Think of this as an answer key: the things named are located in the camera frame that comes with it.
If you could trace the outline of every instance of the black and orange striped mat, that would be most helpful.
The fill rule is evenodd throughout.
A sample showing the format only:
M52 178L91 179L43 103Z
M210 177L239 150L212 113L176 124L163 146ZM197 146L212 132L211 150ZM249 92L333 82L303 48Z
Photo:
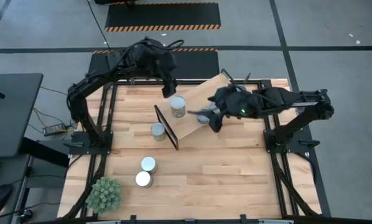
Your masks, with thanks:
M108 70L108 50L93 52L89 73ZM219 74L218 52L213 48L181 48L174 50L177 68L171 73L174 78L212 78Z
M124 2L111 3L107 32L219 29L218 3L137 3L129 10Z

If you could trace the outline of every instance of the wooden board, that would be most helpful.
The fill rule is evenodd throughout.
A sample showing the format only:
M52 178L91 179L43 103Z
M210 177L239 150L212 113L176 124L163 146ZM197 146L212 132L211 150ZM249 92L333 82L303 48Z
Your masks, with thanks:
M190 87L185 93L177 93L177 95L185 98L187 111L199 111L202 108L208 108L210 106L211 102L207 100L208 97L213 96L218 88L227 86L228 84L230 84L229 80L223 74L219 74L198 86ZM181 118L172 116L170 98L157 106L178 140L183 139L204 126L192 114L186 113Z
M273 86L288 88L286 79ZM194 86L180 85L185 93ZM186 147L176 151L168 138L157 142L150 135L157 122L154 104L162 103L161 86L118 86L114 109L113 150L106 162L105 176L122 185L123 203L102 220L236 219L281 217L270 155L263 140L261 119L224 119L220 133L203 126L184 139ZM88 97L92 117L97 117L101 92ZM281 123L295 117L295 110L279 115ZM154 184L136 186L135 175L146 156L156 159L159 169ZM319 201L309 163L288 155L294 186L316 212ZM68 212L85 188L89 156L74 163L67 175L58 217ZM291 213L286 192L287 211Z

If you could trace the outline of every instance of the green plant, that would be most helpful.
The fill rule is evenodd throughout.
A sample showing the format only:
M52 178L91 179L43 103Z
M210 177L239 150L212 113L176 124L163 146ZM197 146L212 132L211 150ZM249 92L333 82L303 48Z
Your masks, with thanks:
M87 208L93 213L103 214L118 207L121 202L121 187L116 179L102 177L92 186L91 194L86 199Z

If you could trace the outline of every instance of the black mat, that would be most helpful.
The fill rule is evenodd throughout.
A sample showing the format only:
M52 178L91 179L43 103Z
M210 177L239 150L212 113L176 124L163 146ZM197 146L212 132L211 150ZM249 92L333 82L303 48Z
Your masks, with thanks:
M93 52L90 73L107 71L107 50ZM178 67L171 73L174 78L212 78L219 74L218 52L213 48L182 48L174 51Z
M129 10L123 2L112 3L107 32L155 30L207 30L221 26L218 3L140 3Z

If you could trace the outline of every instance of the gray floor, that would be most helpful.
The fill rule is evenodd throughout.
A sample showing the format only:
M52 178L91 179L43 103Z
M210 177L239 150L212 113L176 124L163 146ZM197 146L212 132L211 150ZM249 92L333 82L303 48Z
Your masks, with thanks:
M183 38L186 45L280 45L269 1L217 2L220 30L106 36L112 47L127 46L146 35L165 43ZM108 6L92 5L103 25ZM289 46L372 45L372 0L277 0L276 5ZM104 47L103 42L84 0L12 0L0 21L0 49ZM331 213L334 217L372 219L372 51L290 55L299 88L327 88L335 108L331 120L310 125L314 139L322 142L316 150ZM88 70L90 57L91 53L0 54L0 73L41 72L42 86L66 91ZM219 51L218 59L220 68L226 68L234 77L242 78L251 72L251 78L288 78L281 51ZM70 119L63 95L40 90L35 107L65 123ZM56 123L48 118L44 121ZM34 114L30 124L42 128ZM31 128L26 136L44 138ZM59 201L60 192L36 190L28 203ZM52 220L57 207L36 212L39 214L35 220Z

